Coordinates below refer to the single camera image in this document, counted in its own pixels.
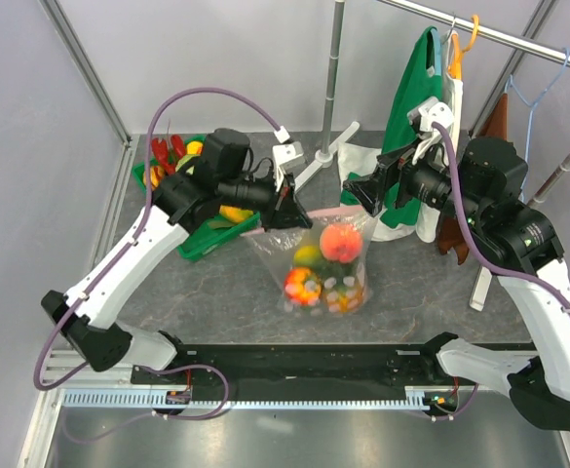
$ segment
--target green basket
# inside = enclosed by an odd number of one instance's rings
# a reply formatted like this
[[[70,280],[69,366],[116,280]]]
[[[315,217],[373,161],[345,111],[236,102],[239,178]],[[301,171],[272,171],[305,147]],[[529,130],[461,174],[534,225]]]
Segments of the green basket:
[[[204,141],[205,137],[202,135],[193,136],[185,141],[185,144],[191,141]],[[155,159],[150,160],[151,165],[156,165],[157,161]],[[146,186],[143,182],[144,176],[144,163],[138,163],[133,167],[133,177],[139,185],[139,188],[145,193]],[[260,214],[257,213],[253,217],[249,217],[244,222],[223,229],[211,229],[209,227],[209,222],[204,222],[202,226],[198,228],[185,242],[176,248],[176,251],[182,256],[191,261],[197,261],[203,256],[212,252],[217,247],[227,243],[231,239],[236,238],[240,234],[255,228],[258,225],[258,220],[260,219]],[[227,219],[218,214],[213,220],[226,221]]]

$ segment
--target white cloth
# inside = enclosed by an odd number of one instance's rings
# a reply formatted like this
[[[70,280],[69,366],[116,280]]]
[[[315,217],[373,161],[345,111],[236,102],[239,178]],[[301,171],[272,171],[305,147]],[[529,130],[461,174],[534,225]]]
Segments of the white cloth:
[[[339,168],[339,179],[341,180],[341,190],[343,190],[343,182],[350,173],[355,173],[359,176],[371,174],[375,169],[380,152],[380,148],[365,148],[350,143],[339,143],[336,150],[336,159]],[[386,208],[377,217],[379,218],[385,211]],[[377,222],[371,240],[376,242],[393,241],[412,234],[414,229],[414,226],[403,224],[393,229],[383,222]]]
[[[454,149],[458,147],[460,137],[460,121],[462,119],[462,81],[449,75],[449,63],[453,57],[453,41],[449,32],[442,37],[442,101],[449,106],[453,113],[453,124],[449,129]],[[447,151],[444,152],[443,163],[449,166]],[[431,243],[437,236],[437,225],[440,212],[422,203],[417,217],[416,231],[419,239]]]

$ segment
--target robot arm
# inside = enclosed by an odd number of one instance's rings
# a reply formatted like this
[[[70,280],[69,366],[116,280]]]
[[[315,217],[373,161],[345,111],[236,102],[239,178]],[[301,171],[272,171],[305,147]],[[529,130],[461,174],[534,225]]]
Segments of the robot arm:
[[[344,188],[370,214],[378,215],[385,193],[399,182],[397,208],[417,198],[455,217],[452,184],[435,145],[439,137],[436,129],[430,131],[431,121],[443,127],[451,123],[447,111],[441,102],[426,101],[409,113],[419,138],[378,156],[372,175],[346,181]],[[471,140],[458,167],[469,231],[494,266],[537,276],[570,302],[568,269],[551,222],[517,198],[526,174],[527,165],[511,143],[490,137]],[[442,333],[424,346],[430,366],[439,374],[464,377],[508,396],[539,428],[570,430],[570,310],[527,279],[500,276],[499,281],[516,304],[539,356],[490,351]]]
[[[42,307],[56,324],[81,299],[61,332],[92,369],[106,371],[126,362],[159,371],[171,364],[176,356],[175,338],[134,329],[116,319],[129,296],[163,257],[217,215],[221,205],[259,211],[265,229],[311,227],[295,198],[292,175],[281,168],[279,155],[287,150],[275,147],[277,167],[272,166],[261,178],[243,171],[249,151],[249,140],[241,133],[218,129],[209,134],[201,157],[192,160],[192,174],[183,167],[164,178],[154,191],[138,239],[134,232],[145,208],[129,232],[83,280],[65,294],[50,291],[44,296]],[[103,270],[106,274],[94,285]]]

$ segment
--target red chili pepper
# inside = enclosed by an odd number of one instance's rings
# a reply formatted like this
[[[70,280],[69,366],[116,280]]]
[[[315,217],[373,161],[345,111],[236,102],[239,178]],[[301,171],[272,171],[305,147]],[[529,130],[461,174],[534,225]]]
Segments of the red chili pepper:
[[[185,142],[180,135],[172,135],[170,137],[171,147],[174,149],[178,160],[181,160],[187,154],[187,148],[185,147]]]
[[[176,172],[176,168],[168,160],[170,153],[168,152],[168,144],[164,139],[155,138],[152,140],[152,152],[166,174],[170,175]]]

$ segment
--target orange hanger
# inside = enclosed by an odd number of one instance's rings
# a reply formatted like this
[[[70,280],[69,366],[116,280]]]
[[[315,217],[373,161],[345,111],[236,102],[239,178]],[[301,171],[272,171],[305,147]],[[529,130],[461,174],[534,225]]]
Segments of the orange hanger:
[[[473,15],[473,32],[471,33],[471,42],[469,45],[464,49],[460,49],[460,37],[458,34],[451,35],[451,42],[453,44],[453,61],[449,65],[449,75],[451,78],[456,80],[462,81],[462,57],[466,52],[468,52],[473,44],[475,43],[475,39],[477,37],[477,33],[479,32],[479,16]]]

